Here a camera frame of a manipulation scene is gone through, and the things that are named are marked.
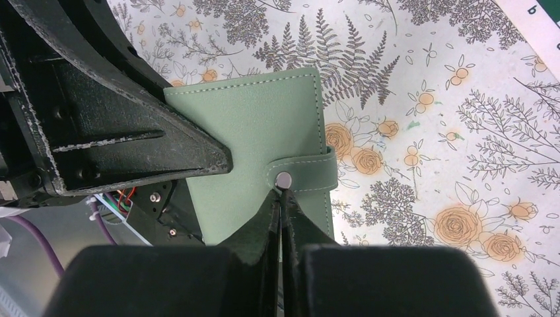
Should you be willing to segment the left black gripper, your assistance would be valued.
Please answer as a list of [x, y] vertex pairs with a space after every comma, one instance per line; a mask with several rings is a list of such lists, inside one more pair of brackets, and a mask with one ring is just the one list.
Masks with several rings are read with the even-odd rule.
[[164, 100], [169, 84], [105, 1], [1, 2], [1, 205], [225, 174], [229, 149]]

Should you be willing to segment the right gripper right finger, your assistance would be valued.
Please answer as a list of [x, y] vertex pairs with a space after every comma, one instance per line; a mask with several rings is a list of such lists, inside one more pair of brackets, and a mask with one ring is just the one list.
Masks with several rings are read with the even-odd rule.
[[496, 316], [481, 275], [461, 250], [341, 246], [280, 198], [286, 316]]

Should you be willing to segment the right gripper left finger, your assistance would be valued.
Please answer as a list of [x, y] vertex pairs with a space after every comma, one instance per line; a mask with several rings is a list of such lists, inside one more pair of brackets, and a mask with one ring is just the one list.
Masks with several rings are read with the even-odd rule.
[[279, 194], [216, 246], [89, 246], [46, 316], [276, 316]]

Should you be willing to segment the green leather card holder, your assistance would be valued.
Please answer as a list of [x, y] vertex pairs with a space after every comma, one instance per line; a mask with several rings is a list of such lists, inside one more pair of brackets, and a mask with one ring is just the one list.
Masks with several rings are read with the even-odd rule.
[[337, 159], [326, 143], [316, 69], [170, 87], [164, 97], [231, 153], [229, 173], [187, 179], [207, 245], [221, 243], [251, 219], [281, 173], [291, 177], [303, 213], [333, 235]]

